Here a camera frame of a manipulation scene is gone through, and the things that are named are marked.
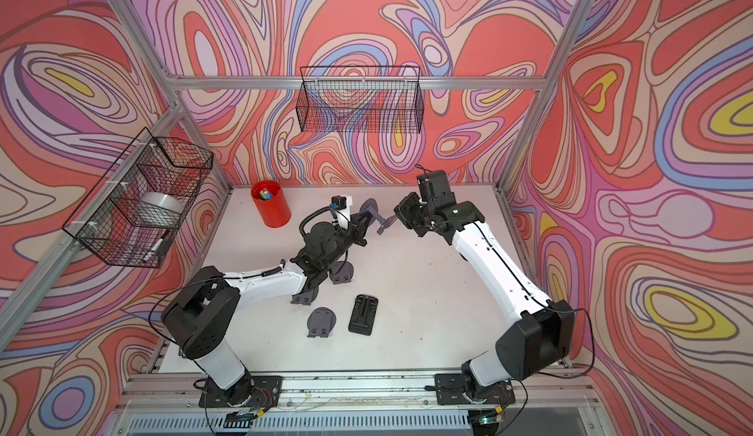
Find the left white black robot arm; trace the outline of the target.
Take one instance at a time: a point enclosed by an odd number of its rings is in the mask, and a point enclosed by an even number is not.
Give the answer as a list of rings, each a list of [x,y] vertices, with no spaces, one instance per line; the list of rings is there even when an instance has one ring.
[[[161,314],[170,338],[184,359],[205,374],[204,408],[251,407],[268,410],[278,399],[243,365],[226,334],[235,312],[288,296],[294,305],[310,306],[326,280],[345,283],[353,277],[348,261],[352,246],[367,244],[369,227],[378,219],[378,203],[369,199],[351,211],[349,196],[334,196],[329,205],[299,224],[303,248],[270,269],[221,272],[202,267],[178,290]]]

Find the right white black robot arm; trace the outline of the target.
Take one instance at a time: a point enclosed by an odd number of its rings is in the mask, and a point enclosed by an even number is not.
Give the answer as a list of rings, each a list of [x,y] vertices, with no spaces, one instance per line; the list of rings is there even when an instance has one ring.
[[[445,171],[417,176],[418,193],[394,212],[420,237],[429,232],[446,243],[480,276],[502,312],[503,334],[484,353],[463,363],[462,393],[480,402],[484,393],[523,381],[570,355],[576,311],[553,301],[523,273],[494,237],[486,217],[470,201],[459,202]]]

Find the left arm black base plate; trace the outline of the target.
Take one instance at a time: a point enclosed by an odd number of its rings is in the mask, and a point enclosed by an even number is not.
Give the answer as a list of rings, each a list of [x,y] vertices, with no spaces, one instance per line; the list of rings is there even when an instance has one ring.
[[[280,375],[250,375],[241,377],[230,389],[223,390],[211,378],[205,377],[195,381],[193,387],[201,392],[201,408],[268,411],[280,402],[282,381]]]

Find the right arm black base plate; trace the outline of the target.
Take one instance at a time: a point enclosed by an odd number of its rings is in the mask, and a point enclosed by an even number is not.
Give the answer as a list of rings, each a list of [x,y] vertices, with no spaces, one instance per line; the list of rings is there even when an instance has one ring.
[[[435,393],[441,406],[495,405],[506,408],[516,402],[509,381],[482,386],[469,374],[462,372],[437,373],[433,377],[433,384],[427,385],[425,389]]]

